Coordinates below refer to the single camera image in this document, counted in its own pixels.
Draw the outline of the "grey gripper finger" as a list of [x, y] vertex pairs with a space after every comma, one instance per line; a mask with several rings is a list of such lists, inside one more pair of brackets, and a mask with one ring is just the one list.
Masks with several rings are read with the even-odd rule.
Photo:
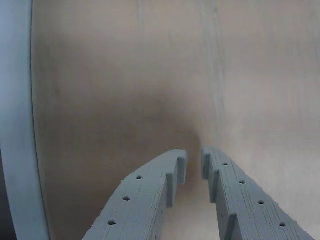
[[221, 150], [201, 150], [202, 177], [216, 206], [222, 240], [310, 240], [312, 237]]
[[87, 231], [86, 240], [158, 240], [166, 210], [186, 179], [188, 154], [174, 149], [125, 177]]

